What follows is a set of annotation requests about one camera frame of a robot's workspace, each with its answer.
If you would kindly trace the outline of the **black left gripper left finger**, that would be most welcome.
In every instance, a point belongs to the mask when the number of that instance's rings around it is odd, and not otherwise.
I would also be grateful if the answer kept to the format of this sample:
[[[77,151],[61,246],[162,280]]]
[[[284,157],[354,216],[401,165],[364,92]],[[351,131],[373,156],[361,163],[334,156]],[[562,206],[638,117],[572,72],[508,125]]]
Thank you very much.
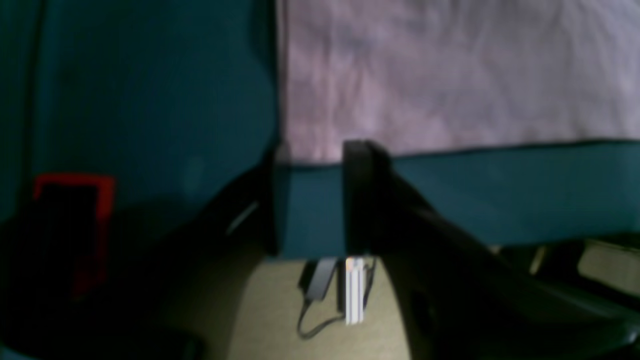
[[[172,230],[150,258],[150,303],[160,316],[205,312],[235,319],[254,270],[278,249],[274,184],[279,150],[266,153]]]

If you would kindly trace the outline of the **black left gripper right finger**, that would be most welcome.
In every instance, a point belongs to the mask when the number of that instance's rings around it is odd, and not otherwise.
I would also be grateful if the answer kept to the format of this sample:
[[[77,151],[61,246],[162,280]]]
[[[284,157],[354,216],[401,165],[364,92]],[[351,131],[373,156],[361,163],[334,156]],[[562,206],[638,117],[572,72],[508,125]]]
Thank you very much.
[[[414,358],[639,358],[638,309],[516,268],[432,207],[375,142],[342,153],[347,235],[384,262]]]

